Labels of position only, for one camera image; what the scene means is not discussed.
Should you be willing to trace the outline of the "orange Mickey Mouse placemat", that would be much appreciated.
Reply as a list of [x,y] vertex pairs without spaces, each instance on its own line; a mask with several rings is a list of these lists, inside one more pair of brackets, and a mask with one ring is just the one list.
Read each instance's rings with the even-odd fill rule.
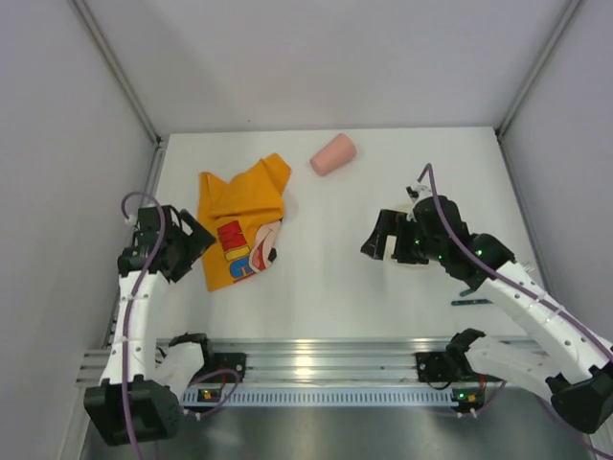
[[209,291],[227,288],[275,262],[290,176],[291,168],[277,153],[228,182],[210,172],[199,175],[197,219],[216,238],[202,257]]

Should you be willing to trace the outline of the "green handled spoon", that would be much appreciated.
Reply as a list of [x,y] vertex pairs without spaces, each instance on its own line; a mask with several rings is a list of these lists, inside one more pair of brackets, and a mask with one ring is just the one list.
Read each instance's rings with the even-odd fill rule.
[[459,299],[459,300],[454,300],[451,301],[450,305],[454,306],[454,307],[458,307],[458,306],[471,306],[471,305],[490,305],[492,304],[491,301],[489,301],[489,299],[484,299],[484,298],[480,298],[480,299]]

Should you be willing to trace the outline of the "pink plastic cup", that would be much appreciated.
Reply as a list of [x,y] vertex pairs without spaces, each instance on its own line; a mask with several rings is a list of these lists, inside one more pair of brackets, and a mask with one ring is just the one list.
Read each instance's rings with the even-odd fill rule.
[[337,134],[323,148],[310,158],[311,168],[320,176],[325,176],[343,167],[356,156],[353,141],[344,133]]

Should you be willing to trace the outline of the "white round plate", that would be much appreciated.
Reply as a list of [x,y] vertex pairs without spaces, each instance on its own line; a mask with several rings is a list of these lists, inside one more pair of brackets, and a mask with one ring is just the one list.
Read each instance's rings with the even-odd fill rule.
[[423,255],[421,233],[411,211],[400,212],[397,222],[397,234],[392,259],[402,265],[428,265],[428,259]]

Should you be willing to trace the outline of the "green handled fork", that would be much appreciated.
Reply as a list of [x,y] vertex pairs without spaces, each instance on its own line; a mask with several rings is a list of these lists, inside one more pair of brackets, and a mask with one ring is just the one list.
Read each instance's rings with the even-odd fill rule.
[[474,293],[474,292],[475,292],[475,290],[474,290],[474,289],[472,289],[472,288],[467,288],[467,289],[465,289],[465,290],[461,291],[461,292],[459,293],[459,295],[460,295],[460,297],[466,297],[466,296],[468,296],[468,295],[470,295],[470,294],[472,294],[472,293]]

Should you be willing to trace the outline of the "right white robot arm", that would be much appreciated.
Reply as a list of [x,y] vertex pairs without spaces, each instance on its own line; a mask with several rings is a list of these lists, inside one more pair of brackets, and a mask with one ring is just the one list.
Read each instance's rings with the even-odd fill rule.
[[381,260],[395,238],[399,264],[438,263],[502,310],[544,351],[524,352],[484,332],[456,333],[445,348],[460,373],[511,382],[546,401],[569,426],[595,433],[612,415],[612,343],[559,304],[490,234],[469,231],[456,203],[426,186],[407,190],[410,212],[380,210],[360,251]]

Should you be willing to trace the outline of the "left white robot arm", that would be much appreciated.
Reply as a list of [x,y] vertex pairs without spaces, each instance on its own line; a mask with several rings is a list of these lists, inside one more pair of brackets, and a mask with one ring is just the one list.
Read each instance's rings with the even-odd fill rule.
[[178,283],[216,239],[188,211],[145,207],[117,261],[119,312],[100,382],[86,389],[84,408],[111,447],[154,442],[178,431],[179,400],[214,353],[204,333],[183,333],[158,359],[157,322],[168,288]]

